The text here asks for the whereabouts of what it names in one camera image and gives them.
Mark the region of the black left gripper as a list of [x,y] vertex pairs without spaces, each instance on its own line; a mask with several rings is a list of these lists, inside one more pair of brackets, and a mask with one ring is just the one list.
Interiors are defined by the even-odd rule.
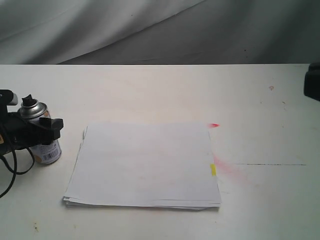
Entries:
[[61,137],[64,127],[62,118],[40,117],[37,121],[28,122],[17,112],[9,112],[7,106],[16,106],[18,96],[9,89],[0,90],[0,117],[3,129],[14,150],[30,148],[37,144],[50,145]]

